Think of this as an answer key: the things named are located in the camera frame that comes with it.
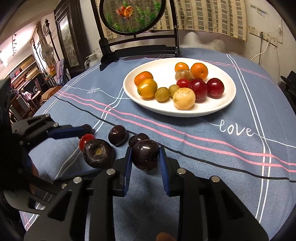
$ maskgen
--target blue tablecloth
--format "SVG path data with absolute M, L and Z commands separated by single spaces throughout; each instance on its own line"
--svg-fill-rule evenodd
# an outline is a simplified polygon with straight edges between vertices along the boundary
M 153 61 L 149 58 L 119 60 L 103 71 L 94 66 L 55 96 L 181 152 L 166 151 L 199 177 L 221 177 L 271 239 L 296 203 L 295 114 L 279 87 L 257 64 L 198 48 L 182 49 L 182 56 L 208 61 L 227 72 L 237 87 L 234 101 L 201 118 L 167 117 L 142 108 L 127 97 L 122 84 L 132 69 Z M 97 138 L 107 140 L 111 125 L 56 97 L 51 97 L 37 115 L 50 113 L 60 125 L 89 123 Z M 42 178 L 49 181 L 91 170 L 78 142 L 78 138 L 47 139 L 32 150 L 30 156 Z M 127 145 L 116 148 L 117 158 L 124 156 Z M 26 229 L 37 218 L 27 213 L 21 216 Z M 159 169 L 146 173 L 133 166 L 127 196 L 114 198 L 116 240 L 151 241 L 162 231 L 176 236 L 177 224 L 178 198 L 165 195 Z

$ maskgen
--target pink stripe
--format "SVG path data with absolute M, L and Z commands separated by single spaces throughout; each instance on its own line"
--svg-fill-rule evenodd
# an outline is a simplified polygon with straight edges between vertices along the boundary
M 208 62 L 208 63 L 210 63 L 210 64 L 216 64 L 216 65 L 222 65 L 222 66 L 229 66 L 229 67 L 232 67 L 232 68 L 237 68 L 237 69 L 240 69 L 240 70 L 242 70 L 242 71 L 248 72 L 248 73 L 250 73 L 250 74 L 255 74 L 255 75 L 259 76 L 259 77 L 262 77 L 262 78 L 265 78 L 265 79 L 267 79 L 267 80 L 270 80 L 268 77 L 266 77 L 266 76 L 264 76 L 264 75 L 262 75 L 262 74 L 256 73 L 256 72 L 254 72 L 254 71 L 252 71 L 252 70 L 249 70 L 249 69 L 244 69 L 244 68 L 241 68 L 241 67 L 234 66 L 233 64 L 226 64 L 226 63 L 220 63 L 220 62 L 213 62 L 213 61 L 202 60 L 202 59 L 201 59 L 201 61 L 205 61 L 205 62 Z
M 27 227 L 27 229 L 25 228 L 26 231 L 28 231 L 28 229 L 30 228 L 30 224 L 29 224 L 29 220 L 27 218 L 27 215 L 25 215 L 25 213 L 23 211 L 21 211 L 22 216 L 24 217 L 24 220 L 26 222 L 26 225 L 28 224 L 29 226 Z
M 132 113 L 121 112 L 121 111 L 119 111 L 119 110 L 116 110 L 116 109 L 112 108 L 112 107 L 109 106 L 109 105 L 106 105 L 106 104 L 104 104 L 104 103 L 101 103 L 101 102 L 95 101 L 95 100 L 93 100 L 93 99 L 84 99 L 84 98 L 81 98 L 81 97 L 79 97 L 79 96 L 77 96 L 77 95 L 74 95 L 74 94 L 69 94 L 69 93 L 65 93 L 65 92 L 62 92 L 62 93 L 66 94 L 66 95 L 74 96 L 74 97 L 76 97 L 76 98 L 78 98 L 78 99 L 81 99 L 81 100 L 84 100 L 84 101 L 92 101 L 92 102 L 94 102 L 94 103 L 96 103 L 96 104 L 99 104 L 99 105 L 103 105 L 103 106 L 109 107 L 109 108 L 111 108 L 112 110 L 114 110 L 115 112 L 117 112 L 117 113 L 119 113 L 119 114 L 133 116 L 133 117 L 135 117 L 135 118 L 138 118 L 138 119 L 141 119 L 141 120 L 144 120 L 144 121 L 147 121 L 147 122 L 153 123 L 153 124 L 155 124 L 155 125 L 157 125 L 157 126 L 160 126 L 160 127 L 163 127 L 163 128 L 166 128 L 166 129 L 169 129 L 169 130 L 172 130 L 172 131 L 175 131 L 175 132 L 177 132 L 177 133 L 180 133 L 180 134 L 182 134 L 182 135 L 186 135 L 186 136 L 188 136 L 188 137 L 190 137 L 190 138 L 193 138 L 193 139 L 196 139 L 196 140 L 199 140 L 199 141 L 206 141 L 206 142 L 213 142 L 213 143 L 223 144 L 223 145 L 229 146 L 229 147 L 231 147 L 231 148 L 233 148 L 233 149 L 235 149 L 235 150 L 237 150 L 237 151 L 239 151 L 239 152 L 241 152 L 241 153 L 247 154 L 247 155 L 251 155 L 251 156 L 261 156 L 261 157 L 264 157 L 264 156 L 265 156 L 265 157 L 272 157 L 272 158 L 275 158 L 275 159 L 279 160 L 280 162 L 282 162 L 282 163 L 284 163 L 284 164 L 286 164 L 286 165 L 289 165 L 289 166 L 296 166 L 296 163 L 289 163 L 289 162 L 286 162 L 286 161 L 284 161 L 284 160 L 282 160 L 282 159 L 280 159 L 280 158 L 278 158 L 277 156 L 272 155 L 272 154 L 264 154 L 264 153 L 257 153 L 257 152 L 244 151 L 244 150 L 241 150 L 241 149 L 239 149 L 239 148 L 236 148 L 235 146 L 233 146 L 233 145 L 231 145 L 231 144 L 229 144 L 229 143 L 227 143 L 227 142 L 225 142 L 225 141 L 220 141 L 220 140 L 211 139 L 211 138 L 203 138 L 203 137 L 193 136 L 193 135 L 187 134 L 186 132 L 182 132 L 182 131 L 176 130 L 176 129 L 170 127 L 170 126 L 167 126 L 167 125 L 164 125 L 164 124 L 161 124 L 161 123 L 155 122 L 155 121 L 153 121 L 153 120 L 149 120 L 149 119 L 146 119 L 146 118 L 144 118 L 144 117 L 137 116 L 137 115 L 132 114 Z
M 240 156 L 240 155 L 238 155 L 238 154 L 235 154 L 235 153 L 232 153 L 232 152 L 229 152 L 229 151 L 222 151 L 222 150 L 217 150 L 217 149 L 213 149 L 213 148 L 208 148 L 208 147 L 199 146 L 199 145 L 193 144 L 193 143 L 191 143 L 191 142 L 185 141 L 184 139 L 181 139 L 181 138 L 178 138 L 178 137 L 175 137 L 175 136 L 172 136 L 172 135 L 169 135 L 169 134 L 163 133 L 163 132 L 158 131 L 158 130 L 156 130 L 156 129 L 154 129 L 154 128 L 151 128 L 151 127 L 149 127 L 149 126 L 146 126 L 146 125 L 140 124 L 140 123 L 135 122 L 135 121 L 132 121 L 132 120 L 128 120 L 128 119 L 122 118 L 122 117 L 117 116 L 116 114 L 114 114 L 114 113 L 112 113 L 112 112 L 109 112 L 109 111 L 103 110 L 103 109 L 98 108 L 98 107 L 96 107 L 96 106 L 93 106 L 92 104 L 86 104 L 86 103 L 80 102 L 80 101 L 76 100 L 75 98 L 72 98 L 72 97 L 69 97 L 69 96 L 63 96 L 63 97 L 68 98 L 68 99 L 72 99 L 72 100 L 74 100 L 74 101 L 76 101 L 76 102 L 78 102 L 78 103 L 80 103 L 80 104 L 82 104 L 82 105 L 91 106 L 91 107 L 95 108 L 96 110 L 102 111 L 102 112 L 104 112 L 104 113 L 108 113 L 108 114 L 110 114 L 110 115 L 112 115 L 112 116 L 115 116 L 116 118 L 119 118 L 119 119 L 121 119 L 121 120 L 123 120 L 123 121 L 130 122 L 130 123 L 135 124 L 135 125 L 137 125 L 137 126 L 140 126 L 140 127 L 145 128 L 145 129 L 151 130 L 151 131 L 153 131 L 153 132 L 155 132 L 155 133 L 158 133 L 159 135 L 162 135 L 162 136 L 164 136 L 164 137 L 168 137 L 168 138 L 170 138 L 170 139 L 173 139 L 173 140 L 176 140 L 176 141 L 179 141 L 179 142 L 183 142 L 183 143 L 185 143 L 185 144 L 187 144 L 187 145 L 189 145 L 189 146 L 192 146 L 192 147 L 195 147 L 195 148 L 198 148 L 198 149 L 201 149 L 201 150 L 207 150 L 207 151 L 211 151 L 211 152 L 215 152 L 215 153 L 219 153 L 219 154 L 224 154 L 224 155 L 228 155 L 228 156 L 235 156 L 235 157 L 237 157 L 237 158 L 239 158 L 239 159 L 241 159 L 241 160 L 243 160 L 243 161 L 245 161 L 245 162 L 247 162 L 247 163 L 249 163 L 249 164 L 253 164 L 253 165 L 257 165 L 257 166 L 280 167 L 280 168 L 285 169 L 287 172 L 295 172 L 295 173 L 296 173 L 296 170 L 289 170 L 289 169 L 285 168 L 285 167 L 284 167 L 283 165 L 281 165 L 281 164 L 273 164 L 273 163 L 271 163 L 271 164 L 270 164 L 270 163 L 258 163 L 258 162 L 254 162 L 254 161 L 250 161 L 250 160 L 248 160 L 248 159 L 245 159 L 245 158 L 243 158 L 242 156 Z

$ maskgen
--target white kettle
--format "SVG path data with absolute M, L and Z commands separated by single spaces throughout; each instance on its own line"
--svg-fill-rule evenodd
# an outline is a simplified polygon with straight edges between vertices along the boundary
M 84 62 L 85 69 L 89 69 L 94 65 L 100 64 L 100 60 L 97 58 L 95 53 L 91 54 L 90 56 L 87 56 L 86 58 L 87 60 Z

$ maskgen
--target white plate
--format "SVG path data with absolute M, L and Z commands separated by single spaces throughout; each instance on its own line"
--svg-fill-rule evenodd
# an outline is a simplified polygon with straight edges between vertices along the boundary
M 195 103 L 194 107 L 190 110 L 177 109 L 171 98 L 165 103 L 159 103 L 155 99 L 143 100 L 138 94 L 137 87 L 134 84 L 135 76 L 143 71 L 149 71 L 152 73 L 158 88 L 169 88 L 171 85 L 176 84 L 174 69 L 178 62 L 184 62 L 190 68 L 194 63 L 205 64 L 209 70 L 209 75 L 205 81 L 207 82 L 211 78 L 220 79 L 225 88 L 223 96 L 219 99 L 207 97 L 204 102 Z M 237 92 L 235 83 L 226 72 L 215 65 L 191 58 L 163 58 L 142 64 L 127 74 L 123 81 L 123 88 L 128 97 L 144 108 L 159 114 L 177 117 L 195 117 L 214 113 L 228 106 L 233 101 Z

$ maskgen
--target cabinet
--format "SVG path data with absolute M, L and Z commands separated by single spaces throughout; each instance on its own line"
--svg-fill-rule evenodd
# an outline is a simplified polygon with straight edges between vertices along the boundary
M 85 71 L 90 55 L 79 0 L 61 0 L 54 10 L 59 43 L 71 78 Z

